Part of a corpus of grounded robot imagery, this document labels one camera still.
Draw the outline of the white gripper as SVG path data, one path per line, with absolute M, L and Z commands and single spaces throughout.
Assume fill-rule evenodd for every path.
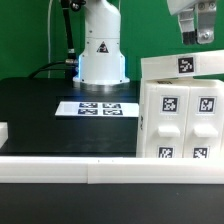
M 185 45 L 193 45 L 196 42 L 194 6 L 197 18 L 197 42 L 209 44 L 214 41 L 216 0 L 167 0 L 167 6 L 172 16 L 178 15 L 182 42 Z

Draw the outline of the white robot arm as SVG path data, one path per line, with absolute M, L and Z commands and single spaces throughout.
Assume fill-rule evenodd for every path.
M 68 76 L 75 86 L 111 89 L 127 85 L 125 56 L 120 51 L 121 14 L 107 0 L 59 0 L 66 29 Z M 178 17 L 182 43 L 214 41 L 217 0 L 167 0 L 169 12 Z M 73 44 L 69 12 L 85 11 L 85 48 L 77 54 Z

